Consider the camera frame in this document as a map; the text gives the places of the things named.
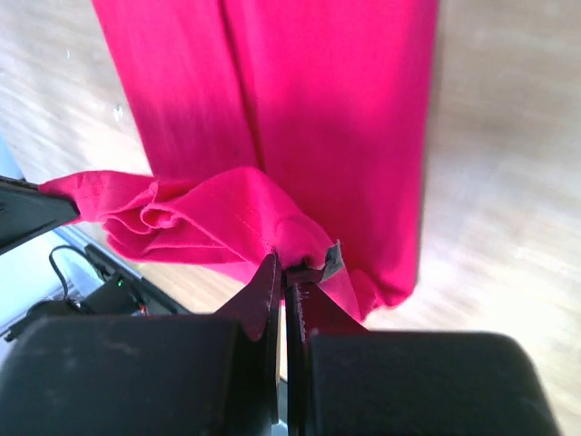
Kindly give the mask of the pink red t shirt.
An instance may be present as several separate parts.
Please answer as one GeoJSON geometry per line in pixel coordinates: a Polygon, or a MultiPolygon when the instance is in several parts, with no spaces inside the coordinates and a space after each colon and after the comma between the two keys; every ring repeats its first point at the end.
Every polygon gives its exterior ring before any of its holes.
{"type": "Polygon", "coordinates": [[[43,183],[137,262],[344,268],[357,321],[418,270],[435,1],[97,1],[150,175],[43,183]]]}

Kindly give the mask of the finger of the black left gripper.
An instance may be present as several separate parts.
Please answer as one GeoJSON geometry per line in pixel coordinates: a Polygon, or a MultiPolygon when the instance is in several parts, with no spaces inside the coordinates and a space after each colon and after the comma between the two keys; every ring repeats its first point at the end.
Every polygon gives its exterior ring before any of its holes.
{"type": "Polygon", "coordinates": [[[73,201],[41,193],[36,184],[2,176],[0,185],[1,254],[80,216],[73,201]]]}

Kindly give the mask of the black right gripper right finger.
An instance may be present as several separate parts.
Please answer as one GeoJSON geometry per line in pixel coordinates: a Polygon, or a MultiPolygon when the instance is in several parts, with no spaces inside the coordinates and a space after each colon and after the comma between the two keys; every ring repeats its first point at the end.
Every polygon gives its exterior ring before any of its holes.
{"type": "Polygon", "coordinates": [[[343,267],[284,273],[291,435],[556,435],[535,367],[493,332],[374,332],[322,289],[343,267]]]}

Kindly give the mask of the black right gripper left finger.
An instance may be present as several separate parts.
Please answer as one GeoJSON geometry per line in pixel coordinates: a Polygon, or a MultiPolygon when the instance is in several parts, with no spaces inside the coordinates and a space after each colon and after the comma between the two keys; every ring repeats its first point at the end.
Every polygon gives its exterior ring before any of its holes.
{"type": "Polygon", "coordinates": [[[212,314],[44,318],[1,367],[4,435],[268,435],[280,261],[212,314]]]}

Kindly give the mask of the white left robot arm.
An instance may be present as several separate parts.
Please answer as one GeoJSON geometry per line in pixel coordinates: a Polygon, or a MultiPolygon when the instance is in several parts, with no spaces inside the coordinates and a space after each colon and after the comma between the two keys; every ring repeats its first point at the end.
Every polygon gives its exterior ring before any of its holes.
{"type": "MultiPolygon", "coordinates": [[[[70,199],[43,193],[38,185],[23,180],[1,178],[1,254],[74,222],[79,216],[78,208],[70,199]]],[[[69,286],[52,253],[48,260],[62,285],[63,296],[59,300],[41,301],[31,306],[21,320],[2,333],[6,342],[17,339],[29,325],[40,319],[80,312],[69,298],[69,286]]]]}

